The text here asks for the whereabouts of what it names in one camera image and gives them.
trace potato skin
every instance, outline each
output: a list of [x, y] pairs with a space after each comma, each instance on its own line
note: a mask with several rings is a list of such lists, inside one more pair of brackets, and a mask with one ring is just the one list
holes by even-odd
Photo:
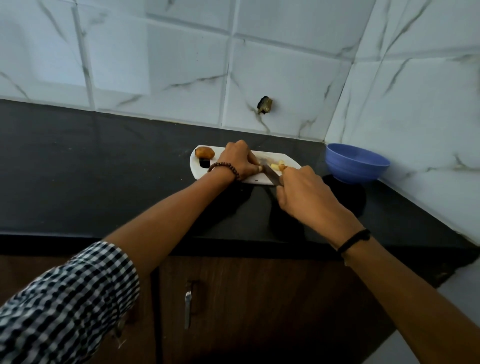
[[204, 159], [212, 159], [215, 157], [215, 152], [213, 151], [212, 148], [208, 146], [200, 146], [197, 149], [195, 149], [195, 156], [197, 158], [204, 158]]

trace person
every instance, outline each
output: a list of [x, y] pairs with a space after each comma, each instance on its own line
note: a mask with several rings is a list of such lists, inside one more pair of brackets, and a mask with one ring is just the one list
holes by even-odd
[[[69, 262], [36, 278], [0, 309], [2, 363], [82, 363], [133, 305], [139, 279], [169, 254], [201, 212], [236, 178], [261, 171], [247, 144], [228, 143], [219, 166], [158, 202]], [[479, 363], [480, 328], [390, 255], [310, 167], [287, 168], [280, 207], [342, 253], [421, 363]]]

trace black thread bracelet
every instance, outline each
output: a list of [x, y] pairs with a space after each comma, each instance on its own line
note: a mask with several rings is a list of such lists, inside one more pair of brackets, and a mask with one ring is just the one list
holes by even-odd
[[227, 167], [229, 168], [232, 173], [235, 175], [235, 179], [236, 180], [239, 180], [240, 179], [240, 174], [237, 172], [237, 170], [235, 169], [234, 166], [231, 165], [231, 163], [227, 163], [227, 162], [217, 162], [217, 163], [214, 163], [210, 166], [210, 168], [208, 169], [208, 172], [211, 172], [213, 168], [215, 167]]
[[350, 239], [344, 242], [343, 245], [338, 248], [337, 252], [339, 254], [343, 254], [348, 248], [350, 248], [353, 244], [359, 242], [360, 240], [369, 240], [370, 234], [371, 232], [368, 229], [357, 232]]

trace bowl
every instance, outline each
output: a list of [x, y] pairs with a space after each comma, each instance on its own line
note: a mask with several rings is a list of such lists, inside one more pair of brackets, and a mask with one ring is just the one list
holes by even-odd
[[348, 184], [374, 181], [390, 166], [380, 154], [338, 143], [327, 145], [325, 162], [336, 179]]

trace silver cabinet handle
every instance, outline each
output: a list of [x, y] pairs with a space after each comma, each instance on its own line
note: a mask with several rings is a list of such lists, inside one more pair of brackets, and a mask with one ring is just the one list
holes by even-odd
[[185, 293], [185, 330], [190, 327], [190, 305], [192, 303], [192, 282], [185, 285], [187, 292]]

